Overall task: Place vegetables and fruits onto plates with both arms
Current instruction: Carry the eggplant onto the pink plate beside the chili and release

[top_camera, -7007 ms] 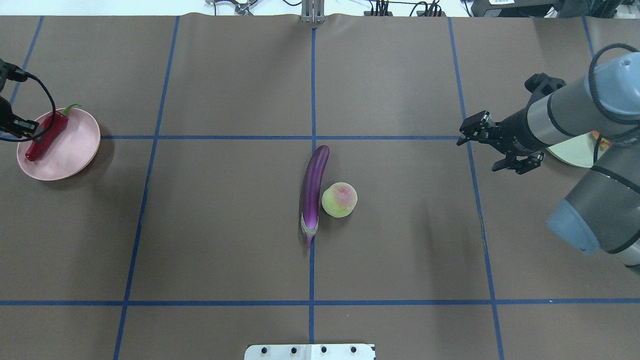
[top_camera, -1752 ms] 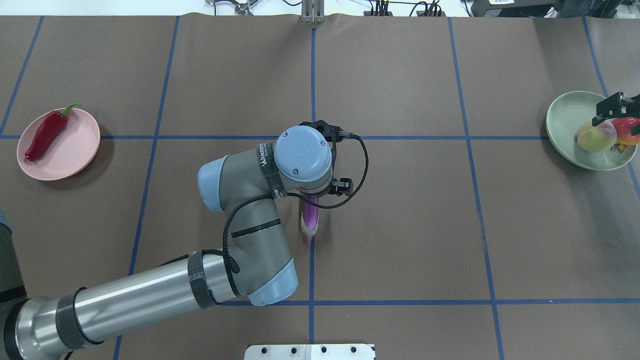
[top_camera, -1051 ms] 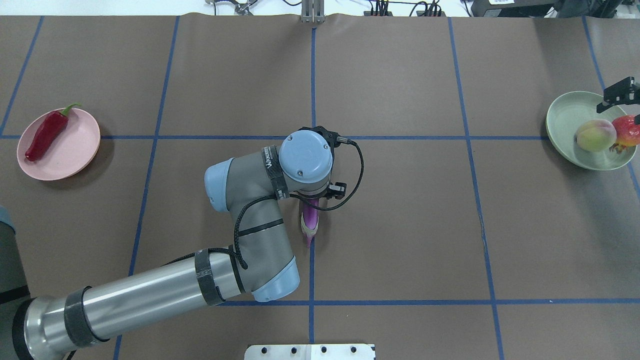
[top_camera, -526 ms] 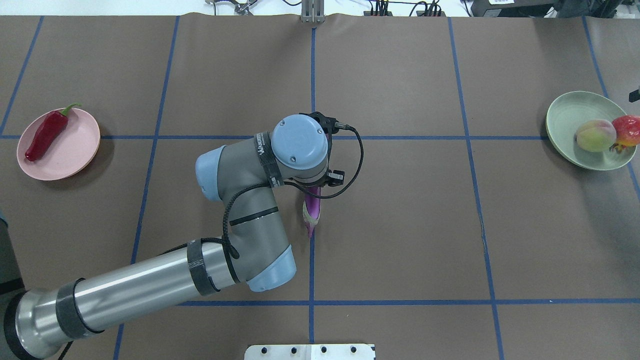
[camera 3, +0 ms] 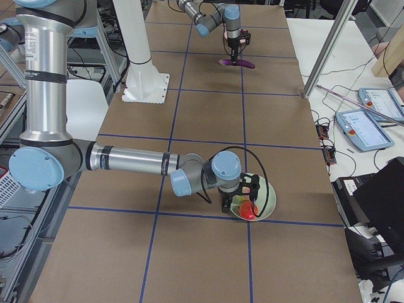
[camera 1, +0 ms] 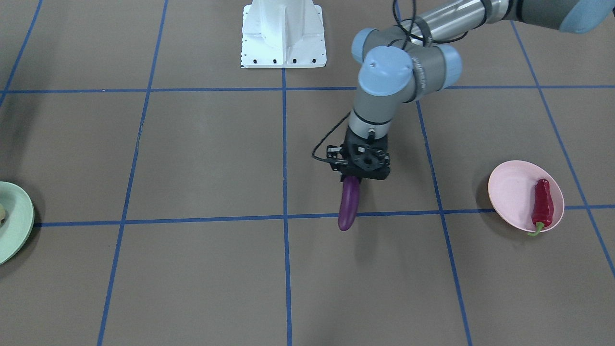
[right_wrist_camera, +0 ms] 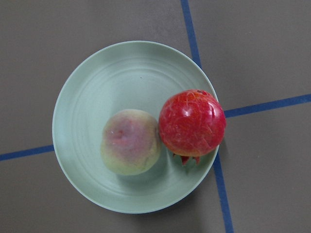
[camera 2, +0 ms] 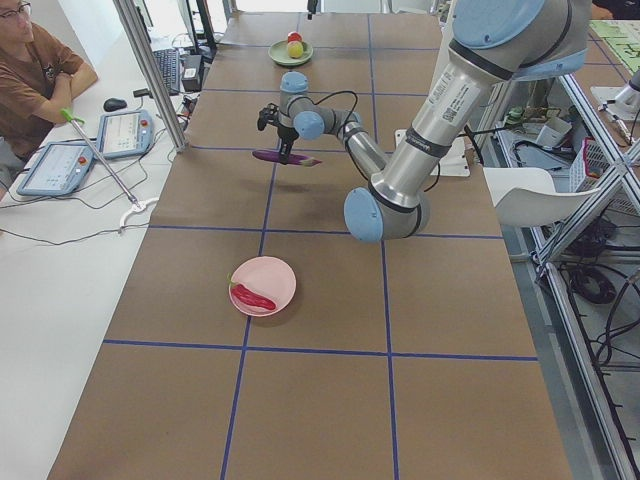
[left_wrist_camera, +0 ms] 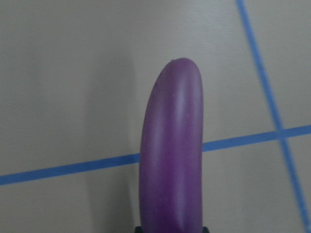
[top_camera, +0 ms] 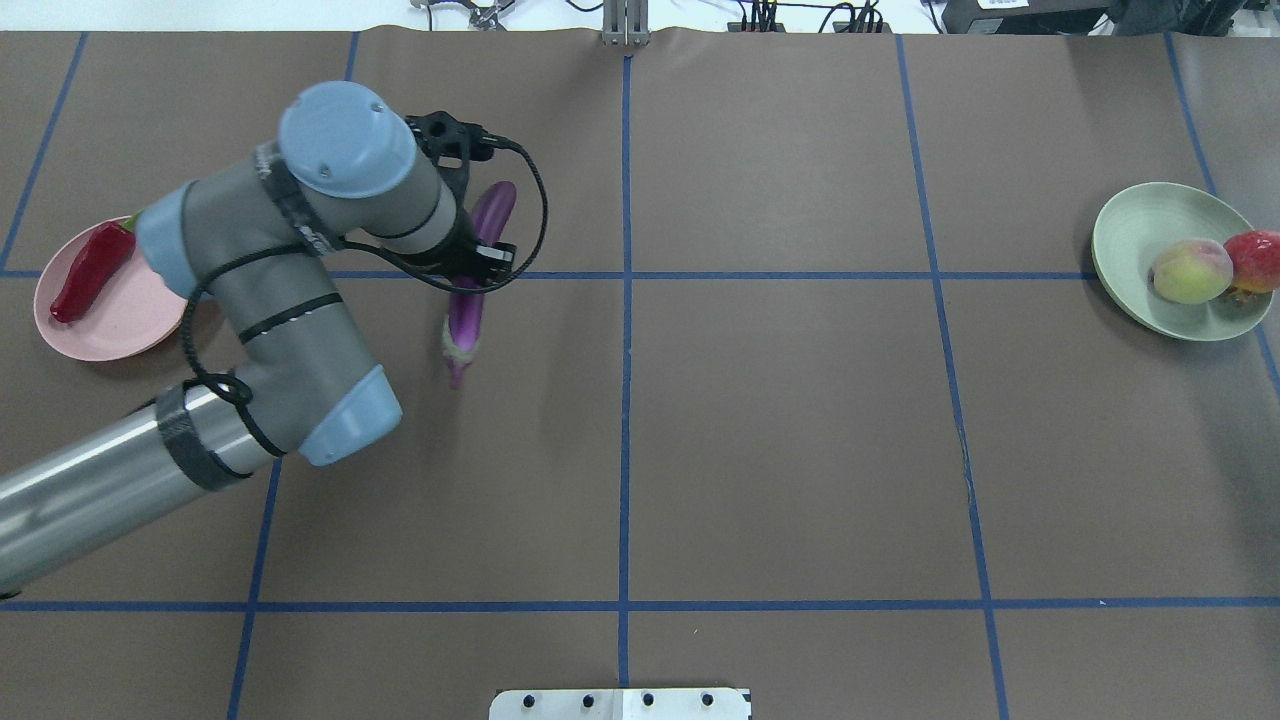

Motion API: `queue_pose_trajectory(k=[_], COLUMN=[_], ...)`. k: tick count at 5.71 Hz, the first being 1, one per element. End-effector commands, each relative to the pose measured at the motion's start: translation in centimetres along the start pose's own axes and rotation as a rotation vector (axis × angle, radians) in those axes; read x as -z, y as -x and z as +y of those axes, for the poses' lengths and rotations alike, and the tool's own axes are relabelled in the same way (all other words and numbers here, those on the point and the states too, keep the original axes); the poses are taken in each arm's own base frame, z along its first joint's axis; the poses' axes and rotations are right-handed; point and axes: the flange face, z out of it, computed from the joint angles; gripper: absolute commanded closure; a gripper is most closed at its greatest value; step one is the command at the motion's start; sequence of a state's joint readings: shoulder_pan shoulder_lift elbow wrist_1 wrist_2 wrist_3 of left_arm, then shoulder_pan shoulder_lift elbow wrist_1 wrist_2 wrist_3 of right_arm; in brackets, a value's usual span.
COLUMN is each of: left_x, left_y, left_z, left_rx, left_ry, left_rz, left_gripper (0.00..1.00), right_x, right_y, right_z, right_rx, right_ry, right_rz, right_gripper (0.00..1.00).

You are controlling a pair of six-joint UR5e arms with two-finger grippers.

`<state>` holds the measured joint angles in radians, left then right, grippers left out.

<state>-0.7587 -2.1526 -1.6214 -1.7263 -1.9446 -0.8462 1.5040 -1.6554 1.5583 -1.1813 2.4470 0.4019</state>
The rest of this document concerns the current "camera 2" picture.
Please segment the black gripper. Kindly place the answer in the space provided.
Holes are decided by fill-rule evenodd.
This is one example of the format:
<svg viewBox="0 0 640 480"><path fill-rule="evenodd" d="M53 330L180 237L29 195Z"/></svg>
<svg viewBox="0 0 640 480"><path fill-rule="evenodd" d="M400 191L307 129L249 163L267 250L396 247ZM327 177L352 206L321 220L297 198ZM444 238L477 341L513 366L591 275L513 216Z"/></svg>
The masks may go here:
<svg viewBox="0 0 640 480"><path fill-rule="evenodd" d="M316 14L316 0L307 1L307 18L312 19ZM299 138L299 133L294 127L286 126L279 123L277 126L277 135L279 138L278 147L278 162L281 164L288 164L292 147L295 141Z"/></svg>

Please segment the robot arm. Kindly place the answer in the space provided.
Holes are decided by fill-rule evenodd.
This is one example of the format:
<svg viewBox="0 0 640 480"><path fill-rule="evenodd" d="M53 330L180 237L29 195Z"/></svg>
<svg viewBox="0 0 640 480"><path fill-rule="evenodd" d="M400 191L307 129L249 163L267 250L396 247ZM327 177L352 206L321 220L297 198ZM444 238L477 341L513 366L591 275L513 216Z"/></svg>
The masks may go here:
<svg viewBox="0 0 640 480"><path fill-rule="evenodd" d="M280 100L258 127L278 130L278 160L293 143L335 136L367 184L343 207L350 234L363 242L409 237L429 219L423 184L449 152L479 101L498 83L540 80L578 70L587 51L589 1L459 1L450 21L449 61L392 155L372 140L350 110L321 107L305 75L288 72Z"/></svg>

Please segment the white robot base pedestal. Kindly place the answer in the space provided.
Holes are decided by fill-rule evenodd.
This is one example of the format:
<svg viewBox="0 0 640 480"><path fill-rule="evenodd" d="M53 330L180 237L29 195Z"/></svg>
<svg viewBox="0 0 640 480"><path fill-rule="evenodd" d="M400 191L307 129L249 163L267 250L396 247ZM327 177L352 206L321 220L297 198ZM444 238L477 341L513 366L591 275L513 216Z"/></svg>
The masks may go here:
<svg viewBox="0 0 640 480"><path fill-rule="evenodd" d="M406 129L396 129L394 131L395 152L399 149L405 138ZM449 152L439 160L439 163L431 170L430 176L445 177L468 177L470 175L470 167L466 158L465 143L462 138L456 138ZM411 174L424 173L422 168L410 168Z"/></svg>

